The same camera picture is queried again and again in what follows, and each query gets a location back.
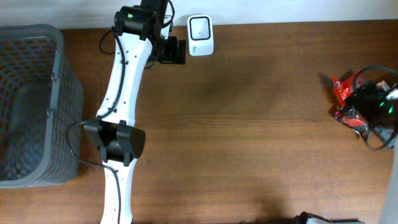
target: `black motor joint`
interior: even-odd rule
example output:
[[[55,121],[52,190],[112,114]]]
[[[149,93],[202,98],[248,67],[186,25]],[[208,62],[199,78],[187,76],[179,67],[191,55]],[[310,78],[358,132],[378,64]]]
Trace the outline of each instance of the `black motor joint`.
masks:
[[[140,6],[124,6],[115,14],[115,30],[139,35],[141,40],[148,38],[152,43],[152,53],[148,62],[158,61],[163,64],[185,64],[186,41],[162,34],[168,0],[143,0]]]

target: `red snack package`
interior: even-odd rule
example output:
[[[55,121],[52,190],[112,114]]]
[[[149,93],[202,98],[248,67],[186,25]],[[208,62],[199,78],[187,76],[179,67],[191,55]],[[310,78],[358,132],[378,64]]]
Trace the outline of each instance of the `red snack package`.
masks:
[[[357,73],[358,71],[344,81],[341,81],[336,77],[331,77],[333,79],[333,92],[337,97],[340,106],[344,106],[346,104],[344,100],[354,91],[353,81]],[[357,78],[356,86],[360,86],[363,83],[362,75],[360,75]]]
[[[337,111],[334,116],[341,124],[352,128],[365,141],[368,140],[368,124],[359,118],[354,108],[345,112]]]

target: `white device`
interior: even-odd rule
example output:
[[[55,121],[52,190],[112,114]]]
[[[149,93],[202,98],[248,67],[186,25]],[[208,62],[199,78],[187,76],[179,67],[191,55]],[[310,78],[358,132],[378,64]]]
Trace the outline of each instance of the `white device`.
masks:
[[[191,16],[188,18],[187,26],[190,55],[211,55],[214,52],[214,38],[210,16]]]

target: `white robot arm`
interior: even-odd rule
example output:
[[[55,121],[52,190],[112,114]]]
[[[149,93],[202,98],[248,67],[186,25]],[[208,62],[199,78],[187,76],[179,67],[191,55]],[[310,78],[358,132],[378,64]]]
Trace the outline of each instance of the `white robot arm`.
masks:
[[[84,125],[103,165],[117,171],[119,186],[116,175],[105,169],[101,224],[132,223],[132,174],[145,144],[145,132],[134,128],[135,109],[146,63],[185,64],[185,41],[169,37],[172,17],[165,16],[168,2],[172,6],[169,0],[143,0],[140,6],[122,7],[115,15],[116,50],[108,89],[97,119]]]

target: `white wall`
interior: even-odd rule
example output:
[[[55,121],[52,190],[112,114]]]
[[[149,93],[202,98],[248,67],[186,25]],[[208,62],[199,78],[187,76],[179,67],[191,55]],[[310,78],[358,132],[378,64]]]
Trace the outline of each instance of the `white wall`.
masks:
[[[398,0],[172,0],[175,25],[208,14],[214,24],[398,19]],[[0,26],[48,23],[109,27],[121,6],[140,0],[0,0]]]

